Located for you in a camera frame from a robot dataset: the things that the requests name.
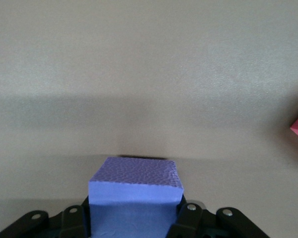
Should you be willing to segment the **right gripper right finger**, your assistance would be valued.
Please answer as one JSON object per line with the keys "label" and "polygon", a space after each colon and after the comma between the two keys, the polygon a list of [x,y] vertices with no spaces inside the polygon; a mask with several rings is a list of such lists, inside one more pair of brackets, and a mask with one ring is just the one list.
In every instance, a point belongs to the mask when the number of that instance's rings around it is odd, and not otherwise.
{"label": "right gripper right finger", "polygon": [[176,221],[170,226],[166,238],[195,238],[202,213],[206,210],[205,204],[198,200],[188,200],[182,197],[176,209]]}

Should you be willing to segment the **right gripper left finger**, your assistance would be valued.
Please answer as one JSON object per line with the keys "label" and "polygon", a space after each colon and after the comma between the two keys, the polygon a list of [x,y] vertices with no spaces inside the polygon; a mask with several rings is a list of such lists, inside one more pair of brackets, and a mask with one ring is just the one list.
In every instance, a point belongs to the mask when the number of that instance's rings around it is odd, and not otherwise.
{"label": "right gripper left finger", "polygon": [[70,206],[62,212],[59,237],[91,237],[90,207],[88,197],[81,205]]}

